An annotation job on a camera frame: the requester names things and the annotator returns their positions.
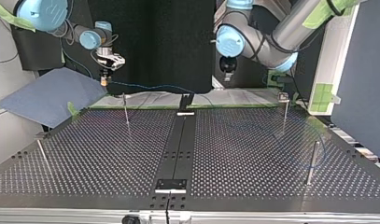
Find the green tape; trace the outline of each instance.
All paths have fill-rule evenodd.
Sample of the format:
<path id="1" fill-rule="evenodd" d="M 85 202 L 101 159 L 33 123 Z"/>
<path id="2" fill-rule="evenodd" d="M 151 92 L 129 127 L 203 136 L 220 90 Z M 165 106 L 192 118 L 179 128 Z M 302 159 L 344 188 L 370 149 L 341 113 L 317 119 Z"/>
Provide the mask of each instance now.
<path id="1" fill-rule="evenodd" d="M 79 114 L 79 111 L 76 109 L 72 102 L 67 103 L 67 109 L 73 117 Z"/>
<path id="2" fill-rule="evenodd" d="M 313 95 L 311 111 L 327 112 L 329 104 L 332 100 L 331 91 L 332 84 L 317 84 Z"/>
<path id="3" fill-rule="evenodd" d="M 9 13 L 5 8 L 3 8 L 0 5 L 0 17 L 1 19 L 5 20 L 6 22 L 18 26 L 25 30 L 31 30 L 35 32 L 35 27 L 32 25 L 32 23 L 28 20 L 25 20 L 23 18 L 18 18 L 13 16 L 11 13 Z"/>
<path id="4" fill-rule="evenodd" d="M 349 16 L 353 12 L 353 6 L 357 4 L 357 0 L 333 0 L 335 7 L 342 11 L 347 8 L 344 16 Z M 334 12 L 329 7 L 327 0 L 322 0 L 313 10 L 313 12 L 308 16 L 308 18 L 303 22 L 303 26 L 309 29 L 317 29 L 324 21 L 326 21 L 330 16 L 335 15 Z"/>

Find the perforated metal table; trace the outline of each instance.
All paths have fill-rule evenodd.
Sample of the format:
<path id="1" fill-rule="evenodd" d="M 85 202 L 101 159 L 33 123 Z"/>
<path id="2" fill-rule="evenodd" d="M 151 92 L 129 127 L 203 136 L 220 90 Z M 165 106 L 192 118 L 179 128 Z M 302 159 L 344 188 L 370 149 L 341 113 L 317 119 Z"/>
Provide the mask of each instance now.
<path id="1" fill-rule="evenodd" d="M 34 143 L 0 165 L 0 208 L 380 214 L 380 169 L 301 109 L 283 113 L 132 110 L 128 125 L 88 110 L 42 141 L 47 160 Z M 186 193 L 155 193 L 160 179 L 187 180 Z"/>

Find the blue cable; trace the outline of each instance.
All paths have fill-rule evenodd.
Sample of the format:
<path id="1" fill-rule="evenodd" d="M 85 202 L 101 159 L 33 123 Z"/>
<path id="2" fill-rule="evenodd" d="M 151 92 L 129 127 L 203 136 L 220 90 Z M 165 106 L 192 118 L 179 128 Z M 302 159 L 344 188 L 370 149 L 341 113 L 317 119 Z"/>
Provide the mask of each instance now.
<path id="1" fill-rule="evenodd" d="M 92 75 L 92 73 L 91 73 L 91 71 L 90 71 L 85 65 L 83 65 L 82 63 L 77 62 L 77 61 L 74 60 L 72 57 L 70 57 L 70 55 L 67 54 L 67 52 L 66 52 L 66 51 L 64 50 L 64 48 L 63 48 L 63 42 L 62 42 L 62 39 L 61 39 L 61 38 L 60 38 L 60 41 L 61 41 L 61 48 L 62 48 L 62 51 L 63 51 L 64 56 L 66 56 L 66 57 L 67 57 L 68 59 L 70 59 L 72 62 L 78 64 L 78 65 L 81 66 L 81 67 L 83 67 L 83 68 L 88 72 L 88 74 L 90 75 L 91 79 L 94 79 L 94 78 L 93 78 L 93 75 Z"/>
<path id="2" fill-rule="evenodd" d="M 174 86 L 174 85 L 161 85 L 161 86 L 147 87 L 147 86 L 142 86 L 142 85 L 133 84 L 133 83 L 124 83 L 124 82 L 116 82 L 116 81 L 111 81 L 110 83 L 118 84 L 118 85 L 122 85 L 122 86 L 127 86 L 127 87 L 137 87 L 137 88 L 149 90 L 149 91 L 150 90 L 163 89 L 163 88 L 173 88 L 173 89 L 185 91 L 185 92 L 190 93 L 190 94 L 197 95 L 197 93 L 195 91 L 190 91 L 190 90 L 184 89 L 184 88 L 179 87 L 179 86 Z M 214 106 L 209 98 L 207 98 L 206 96 L 203 96 L 203 95 L 199 95 L 199 96 L 205 98 L 205 100 L 207 100 L 209 102 L 209 104 Z"/>

